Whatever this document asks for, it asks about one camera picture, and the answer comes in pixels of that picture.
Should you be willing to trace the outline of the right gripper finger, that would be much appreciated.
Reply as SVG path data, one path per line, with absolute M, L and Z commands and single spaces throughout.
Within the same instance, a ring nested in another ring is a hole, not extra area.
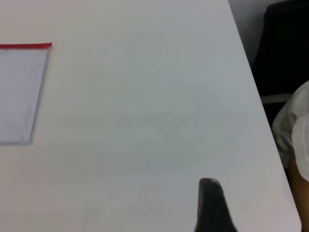
M 224 191 L 213 178 L 199 181 L 196 232 L 236 232 Z

